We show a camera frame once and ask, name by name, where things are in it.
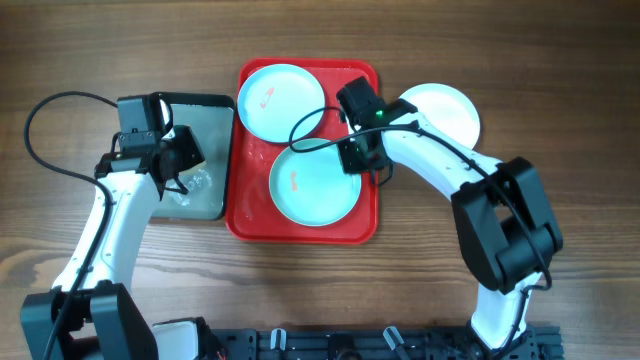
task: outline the white plate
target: white plate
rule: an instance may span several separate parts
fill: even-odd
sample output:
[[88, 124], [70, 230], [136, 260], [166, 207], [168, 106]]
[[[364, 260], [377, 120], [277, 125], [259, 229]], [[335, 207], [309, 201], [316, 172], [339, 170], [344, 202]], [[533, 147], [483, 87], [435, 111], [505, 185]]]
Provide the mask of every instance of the white plate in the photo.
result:
[[[238, 115], [256, 137], [286, 143], [293, 126], [305, 115], [325, 106], [324, 91], [307, 70], [288, 64], [263, 67], [242, 84]], [[319, 112], [305, 120], [293, 139], [308, 135], [322, 119]]]
[[[306, 139], [294, 146], [304, 149], [328, 141]], [[324, 226], [342, 219], [358, 202], [361, 188], [360, 175], [342, 171], [335, 145], [308, 153], [295, 153], [287, 147], [269, 175], [269, 191], [278, 210], [306, 226]]]
[[400, 96], [418, 108], [445, 135], [473, 149], [480, 138], [480, 116], [468, 97], [443, 84], [414, 86]]

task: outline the wooden table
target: wooden table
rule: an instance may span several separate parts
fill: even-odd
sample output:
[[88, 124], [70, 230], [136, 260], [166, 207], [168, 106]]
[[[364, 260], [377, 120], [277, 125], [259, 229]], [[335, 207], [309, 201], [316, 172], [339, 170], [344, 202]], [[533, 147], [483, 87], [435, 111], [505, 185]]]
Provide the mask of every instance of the wooden table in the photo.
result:
[[[29, 158], [31, 108], [63, 90], [235, 95], [259, 56], [365, 59], [388, 100], [423, 82], [465, 92], [482, 114], [478, 151], [535, 164], [564, 232], [555, 286], [535, 294], [529, 319], [562, 327], [567, 358], [640, 358], [637, 3], [39, 2], [0, 7], [1, 359], [28, 357], [20, 306], [68, 261], [94, 192]], [[32, 133], [42, 157], [91, 174], [118, 129], [113, 109], [64, 99]], [[380, 205], [375, 237], [358, 247], [244, 243], [222, 221], [149, 225], [133, 296], [149, 322], [463, 324], [477, 285], [447, 201], [400, 168]]]

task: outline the red tray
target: red tray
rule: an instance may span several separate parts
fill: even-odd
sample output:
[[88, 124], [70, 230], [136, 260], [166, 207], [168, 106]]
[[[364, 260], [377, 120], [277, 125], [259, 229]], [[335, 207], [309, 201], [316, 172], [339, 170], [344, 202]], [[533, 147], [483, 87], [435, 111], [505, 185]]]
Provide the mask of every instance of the red tray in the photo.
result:
[[[326, 104], [340, 106], [336, 93], [346, 83], [364, 76], [378, 91], [378, 75], [359, 60], [258, 58], [240, 72], [238, 91], [249, 75], [272, 64], [293, 64], [309, 71], [324, 89]], [[308, 227], [287, 219], [269, 194], [269, 172], [286, 145], [266, 143], [249, 133], [236, 115], [226, 223], [236, 237], [248, 241], [356, 245], [369, 240], [378, 227], [378, 187], [368, 173], [362, 175], [362, 191], [355, 207], [340, 221]], [[335, 111], [327, 111], [312, 136], [334, 140], [348, 134]]]

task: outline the light blue plate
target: light blue plate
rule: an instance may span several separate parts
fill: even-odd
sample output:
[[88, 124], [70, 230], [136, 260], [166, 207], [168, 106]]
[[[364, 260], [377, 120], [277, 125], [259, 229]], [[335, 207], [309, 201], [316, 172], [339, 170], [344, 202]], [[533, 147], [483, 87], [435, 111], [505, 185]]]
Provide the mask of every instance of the light blue plate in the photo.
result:
[[[307, 70], [289, 64], [269, 65], [256, 71], [238, 94], [238, 115], [244, 127], [272, 143], [288, 142], [298, 120], [324, 105], [324, 91], [318, 80]], [[320, 120], [322, 112], [306, 119], [293, 139], [308, 135]]]
[[[306, 139], [294, 147], [305, 149], [327, 142]], [[360, 175], [342, 171], [335, 145], [308, 153], [295, 153], [287, 147], [269, 175], [269, 191], [278, 210], [306, 226], [324, 226], [342, 219], [355, 206], [361, 188]]]

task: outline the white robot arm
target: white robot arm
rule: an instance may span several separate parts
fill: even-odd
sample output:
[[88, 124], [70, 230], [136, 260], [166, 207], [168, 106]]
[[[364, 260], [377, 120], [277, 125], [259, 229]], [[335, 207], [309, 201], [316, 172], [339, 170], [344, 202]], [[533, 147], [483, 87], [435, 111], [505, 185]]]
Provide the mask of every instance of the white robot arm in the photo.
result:
[[[160, 203], [160, 194], [149, 173], [136, 174], [134, 170], [114, 172], [98, 181], [111, 192], [112, 214], [91, 262], [92, 270], [84, 277], [79, 289], [93, 289], [98, 282], [109, 280], [114, 284], [124, 284], [130, 291], [133, 267], [140, 250], [142, 235], [151, 214]], [[93, 208], [80, 236], [80, 242], [52, 288], [61, 286], [62, 291], [71, 289], [103, 214], [104, 195], [96, 188]]]
[[[488, 174], [495, 173], [500, 160], [481, 155], [466, 148], [438, 129], [420, 113], [406, 114], [391, 122], [390, 125], [408, 125], [418, 120], [421, 129], [445, 140], [468, 158], [473, 159]], [[405, 165], [422, 176], [433, 185], [448, 200], [460, 190], [465, 183], [477, 183], [483, 177], [471, 169], [451, 150], [430, 138], [409, 131], [384, 131], [382, 133], [384, 149], [389, 158]], [[489, 290], [482, 284], [478, 287], [478, 301], [476, 311], [471, 318], [471, 326], [478, 337], [490, 349], [499, 349], [507, 341], [511, 327], [517, 320], [518, 306], [521, 301], [522, 289], [535, 284], [541, 273], [535, 272], [516, 284], [514, 289], [506, 294], [499, 290]], [[526, 329], [524, 316], [520, 319], [517, 338]]]

